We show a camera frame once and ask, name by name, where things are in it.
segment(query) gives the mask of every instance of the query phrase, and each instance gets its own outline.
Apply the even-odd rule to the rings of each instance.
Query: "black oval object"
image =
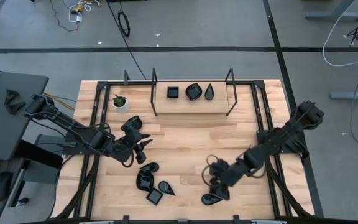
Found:
[[[151,162],[149,164],[146,164],[146,165],[142,166],[139,169],[143,170],[143,171],[148,171],[148,172],[157,172],[159,170],[159,168],[160,168],[160,166],[159,166],[158,163]]]
[[[214,88],[212,88],[212,84],[209,84],[208,88],[205,91],[205,98],[207,100],[212,100],[214,98],[214,95],[215,95]]]
[[[203,94],[203,89],[198,83],[193,83],[186,88],[186,96],[189,100],[196,100]]]
[[[166,181],[161,181],[159,184],[158,184],[158,189],[160,189],[160,191],[162,193],[166,193],[166,194],[170,194],[170,195],[174,195],[175,196],[175,193],[173,192],[172,188],[171,188],[171,185],[169,185],[168,182]]]
[[[153,190],[154,176],[152,173],[140,170],[136,177],[136,187],[139,190],[150,192]]]
[[[215,203],[220,202],[222,199],[213,195],[213,194],[204,194],[201,198],[201,202],[204,205],[213,205]]]

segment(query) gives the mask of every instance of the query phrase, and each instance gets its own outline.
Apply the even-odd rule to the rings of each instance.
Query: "small plant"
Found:
[[[113,103],[115,106],[117,106],[118,108],[122,107],[125,105],[126,102],[126,98],[123,96],[117,96],[113,99]]]

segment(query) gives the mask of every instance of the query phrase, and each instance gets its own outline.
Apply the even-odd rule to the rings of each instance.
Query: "potted plant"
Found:
[[[126,113],[129,110],[127,98],[123,96],[117,96],[112,99],[112,105],[115,107],[118,113]]]

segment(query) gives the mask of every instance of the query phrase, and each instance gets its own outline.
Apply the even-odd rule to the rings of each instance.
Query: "black desk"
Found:
[[[20,97],[14,99],[12,103],[21,101],[28,103],[33,94],[39,95],[44,91],[47,82],[48,77],[44,76],[0,72],[0,172],[8,170],[14,174],[11,190],[25,161],[23,158],[14,156],[17,151],[22,151],[23,141],[21,139],[29,119],[24,116],[25,107],[20,109],[16,115],[7,112],[4,105],[6,89],[14,90],[20,94]],[[27,150],[31,149],[29,143],[24,143],[26,143]],[[6,202],[7,199],[0,202],[0,216]]]

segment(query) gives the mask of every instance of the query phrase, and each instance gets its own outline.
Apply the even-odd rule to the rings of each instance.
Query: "wooden shelf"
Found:
[[[190,101],[186,96],[186,88],[198,83],[203,94]],[[212,84],[215,96],[207,100],[204,96],[209,84]],[[179,98],[167,98],[169,86],[179,87]],[[157,82],[155,92],[155,110],[158,114],[220,114],[229,111],[226,82],[193,81],[193,82]]]

